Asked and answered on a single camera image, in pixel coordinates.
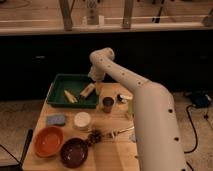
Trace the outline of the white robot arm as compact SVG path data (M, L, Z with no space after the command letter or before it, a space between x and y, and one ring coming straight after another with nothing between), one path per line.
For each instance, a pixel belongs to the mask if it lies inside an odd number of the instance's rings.
M187 171L172 94L162 84L116 64L114 58L111 48L93 51L88 76L101 82L109 75L133 94L140 171Z

